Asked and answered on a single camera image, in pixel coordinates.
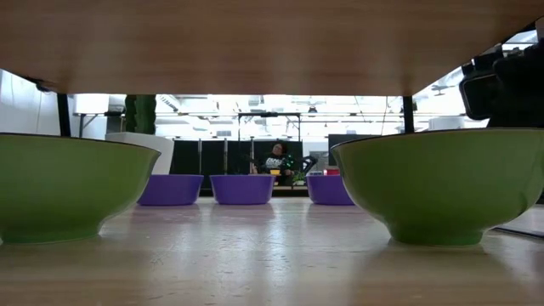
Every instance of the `wooden shelf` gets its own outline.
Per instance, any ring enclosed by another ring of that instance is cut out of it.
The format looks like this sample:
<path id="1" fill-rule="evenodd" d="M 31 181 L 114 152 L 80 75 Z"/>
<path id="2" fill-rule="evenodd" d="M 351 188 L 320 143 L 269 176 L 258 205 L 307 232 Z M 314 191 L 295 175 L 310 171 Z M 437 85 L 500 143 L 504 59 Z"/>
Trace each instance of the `wooden shelf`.
<path id="1" fill-rule="evenodd" d="M 542 0 L 3 0 L 0 68 L 55 91 L 413 95 Z"/>

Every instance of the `black partition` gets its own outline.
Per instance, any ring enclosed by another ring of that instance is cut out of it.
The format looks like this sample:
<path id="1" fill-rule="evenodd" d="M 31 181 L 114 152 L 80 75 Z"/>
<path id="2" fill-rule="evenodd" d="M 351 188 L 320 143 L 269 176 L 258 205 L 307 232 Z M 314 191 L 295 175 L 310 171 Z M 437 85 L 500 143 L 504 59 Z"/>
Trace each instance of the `black partition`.
<path id="1" fill-rule="evenodd" d="M 255 140 L 253 142 L 255 158 L 263 159 L 271 151 L 276 140 Z M 303 143 L 298 141 L 285 142 L 296 160 L 303 157 Z M 228 141 L 227 173 L 248 174 L 249 160 L 244 156 L 251 154 L 251 141 Z M 224 174 L 224 141 L 202 141 L 201 173 L 205 176 L 202 182 L 203 189 L 211 188 L 209 176 Z M 174 141 L 171 174 L 199 174 L 198 141 Z"/>
<path id="2" fill-rule="evenodd" d="M 198 141 L 173 142 L 170 174 L 198 174 Z"/>

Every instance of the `table surface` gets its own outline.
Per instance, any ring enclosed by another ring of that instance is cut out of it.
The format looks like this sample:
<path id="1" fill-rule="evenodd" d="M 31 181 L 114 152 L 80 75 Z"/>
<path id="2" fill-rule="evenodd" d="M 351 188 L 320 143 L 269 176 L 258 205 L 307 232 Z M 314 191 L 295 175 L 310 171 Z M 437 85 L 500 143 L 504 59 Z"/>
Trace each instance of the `table surface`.
<path id="1" fill-rule="evenodd" d="M 357 207 L 134 209 L 100 238 L 0 247 L 1 305 L 543 305 L 544 243 L 401 245 Z"/>

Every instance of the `person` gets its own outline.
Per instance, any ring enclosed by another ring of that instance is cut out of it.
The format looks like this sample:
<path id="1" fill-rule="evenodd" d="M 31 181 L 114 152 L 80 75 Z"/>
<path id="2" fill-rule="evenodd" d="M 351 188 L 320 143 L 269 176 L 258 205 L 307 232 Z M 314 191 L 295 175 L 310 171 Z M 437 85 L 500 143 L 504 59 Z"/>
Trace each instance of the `person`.
<path id="1" fill-rule="evenodd" d="M 253 165 L 252 173 L 271 173 L 272 170 L 279 170 L 280 175 L 276 179 L 278 185 L 288 185 L 294 174 L 294 161 L 288 154 L 287 145 L 278 142 L 272 147 L 272 151 L 266 155 L 261 165 Z"/>

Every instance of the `video camera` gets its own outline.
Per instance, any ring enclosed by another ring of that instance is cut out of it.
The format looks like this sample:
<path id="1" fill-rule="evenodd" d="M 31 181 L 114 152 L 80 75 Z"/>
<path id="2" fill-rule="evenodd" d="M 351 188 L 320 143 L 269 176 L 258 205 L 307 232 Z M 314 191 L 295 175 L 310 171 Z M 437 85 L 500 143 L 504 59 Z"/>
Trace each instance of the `video camera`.
<path id="1" fill-rule="evenodd" d="M 544 128 L 544 39 L 506 55 L 497 46 L 462 71 L 469 118 L 489 118 L 489 128 Z"/>

